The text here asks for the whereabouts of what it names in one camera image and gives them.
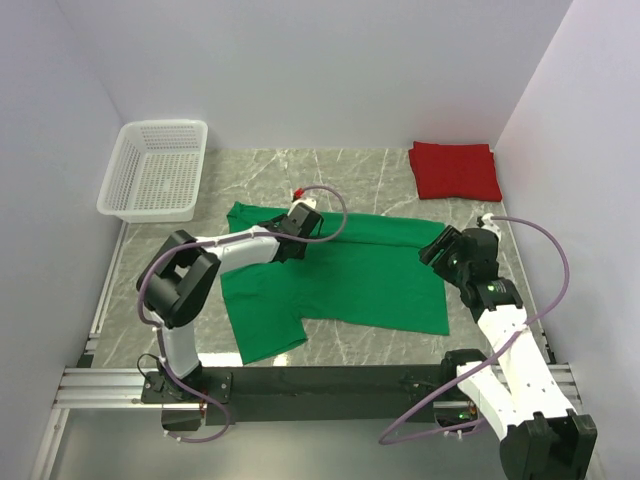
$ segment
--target laundry basket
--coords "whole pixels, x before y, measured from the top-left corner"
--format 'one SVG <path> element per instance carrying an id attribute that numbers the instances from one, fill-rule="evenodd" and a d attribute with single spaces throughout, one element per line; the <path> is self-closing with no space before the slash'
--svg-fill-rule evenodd
<path id="1" fill-rule="evenodd" d="M 102 182 L 98 211 L 129 223 L 191 220 L 207 130 L 198 120 L 153 120 L 122 127 Z"/>

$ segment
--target gray marble surface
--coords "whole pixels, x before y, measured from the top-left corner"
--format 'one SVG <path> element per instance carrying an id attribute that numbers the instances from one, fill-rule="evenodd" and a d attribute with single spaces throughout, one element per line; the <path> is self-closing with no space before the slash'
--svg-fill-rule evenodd
<path id="1" fill-rule="evenodd" d="M 474 225 L 486 212 L 504 214 L 498 203 L 462 200 L 419 200 L 403 149 L 222 150 L 205 158 L 194 219 L 180 224 L 130 225 L 122 256 L 112 277 L 112 293 L 104 309 L 94 367 L 133 367 L 143 352 L 157 353 L 155 335 L 135 312 L 135 281 L 174 230 L 194 236 L 228 231 L 226 214 L 235 201 L 284 207 L 301 186 L 325 183 L 336 187 L 353 212 L 414 217 L 451 224 Z M 318 208 L 339 210 L 338 202 L 320 193 Z M 528 311 L 533 305 L 513 235 L 503 229 L 499 262 L 501 273 L 514 282 Z M 447 285 L 449 336 L 351 325 L 337 320 L 303 320 L 307 343 L 252 365 L 362 365 L 439 363 L 447 350 L 489 345 Z M 534 335 L 542 347 L 539 326 Z M 196 346 L 204 365 L 240 365 L 240 356 L 222 299 L 219 282 L 196 320 Z"/>

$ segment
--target green t-shirt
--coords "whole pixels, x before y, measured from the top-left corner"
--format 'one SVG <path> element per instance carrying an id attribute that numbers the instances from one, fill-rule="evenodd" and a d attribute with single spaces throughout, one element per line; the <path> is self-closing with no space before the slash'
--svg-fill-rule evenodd
<path id="1" fill-rule="evenodd" d="M 229 230 L 286 212 L 236 202 L 227 214 Z M 322 236 L 338 229 L 342 214 L 322 216 Z M 225 273 L 222 294 L 242 361 L 304 343 L 302 318 L 448 335 L 444 282 L 418 260 L 418 250 L 443 229 L 426 220 L 351 213 L 340 236 L 310 244 L 304 260 Z"/>

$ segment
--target white wall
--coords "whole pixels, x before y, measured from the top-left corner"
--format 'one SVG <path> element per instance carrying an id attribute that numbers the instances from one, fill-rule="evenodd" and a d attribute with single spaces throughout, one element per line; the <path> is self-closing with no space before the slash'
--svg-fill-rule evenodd
<path id="1" fill-rule="evenodd" d="M 209 146 L 497 140 L 570 0 L 58 0 L 125 121 Z"/>
<path id="2" fill-rule="evenodd" d="M 95 201 L 121 125 L 53 1 L 0 15 L 0 477 L 27 478 L 86 342 L 117 222 Z"/>
<path id="3" fill-rule="evenodd" d="M 566 247 L 572 285 L 545 326 L 599 429 L 609 478 L 638 477 L 640 451 L 640 29 L 635 0 L 575 0 L 496 147 L 512 215 Z M 534 295 L 561 266 L 518 229 Z"/>

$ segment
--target black cable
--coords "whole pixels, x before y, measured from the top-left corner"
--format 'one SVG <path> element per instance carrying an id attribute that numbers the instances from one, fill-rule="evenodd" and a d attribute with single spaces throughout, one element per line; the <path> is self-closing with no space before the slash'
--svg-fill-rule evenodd
<path id="1" fill-rule="evenodd" d="M 138 357 L 138 360 L 136 361 L 136 367 L 138 368 L 138 371 L 140 372 L 140 375 L 142 375 L 144 377 L 145 381 L 147 383 L 149 383 L 150 382 L 149 381 L 149 377 L 147 377 L 147 374 L 142 371 L 142 368 L 140 368 L 140 360 L 142 360 L 142 358 L 145 357 L 145 356 L 153 358 L 156 361 L 156 364 L 160 361 L 160 359 L 156 355 L 153 355 L 151 353 L 143 353 L 142 355 L 140 355 Z"/>

